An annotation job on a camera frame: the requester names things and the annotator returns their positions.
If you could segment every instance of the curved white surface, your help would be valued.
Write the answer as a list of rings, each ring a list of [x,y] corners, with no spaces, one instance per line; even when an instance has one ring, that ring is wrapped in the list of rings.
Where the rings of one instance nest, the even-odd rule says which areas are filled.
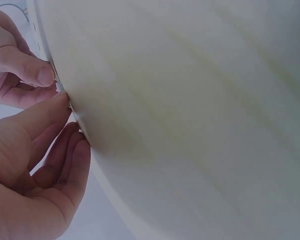
[[[300,240],[300,0],[37,6],[137,239]]]

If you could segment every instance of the fingernail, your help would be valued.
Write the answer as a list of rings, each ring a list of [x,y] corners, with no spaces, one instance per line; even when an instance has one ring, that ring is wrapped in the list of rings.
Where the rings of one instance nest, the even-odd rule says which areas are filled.
[[[39,71],[37,80],[41,83],[44,87],[50,86],[55,79],[54,71],[49,67],[42,67]]]

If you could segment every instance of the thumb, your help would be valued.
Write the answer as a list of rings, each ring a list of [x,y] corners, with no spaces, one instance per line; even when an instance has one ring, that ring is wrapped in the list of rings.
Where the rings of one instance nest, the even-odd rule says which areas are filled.
[[[55,80],[48,62],[27,55],[14,46],[5,46],[1,50],[0,66],[3,72],[13,73],[25,83],[38,87],[48,87]]]

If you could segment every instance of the knuckle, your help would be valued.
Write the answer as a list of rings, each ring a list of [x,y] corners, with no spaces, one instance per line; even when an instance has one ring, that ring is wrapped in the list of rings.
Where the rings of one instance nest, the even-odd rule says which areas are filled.
[[[30,66],[28,62],[22,62],[17,70],[19,76],[21,76],[23,79],[26,79],[29,77],[29,71]]]

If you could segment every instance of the palm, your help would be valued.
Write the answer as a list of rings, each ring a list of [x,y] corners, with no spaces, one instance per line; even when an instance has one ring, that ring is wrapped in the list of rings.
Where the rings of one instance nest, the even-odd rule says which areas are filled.
[[[67,104],[63,96],[0,121],[0,239],[57,238],[78,208],[90,148],[76,123],[64,128],[43,166],[30,175],[66,124]]]

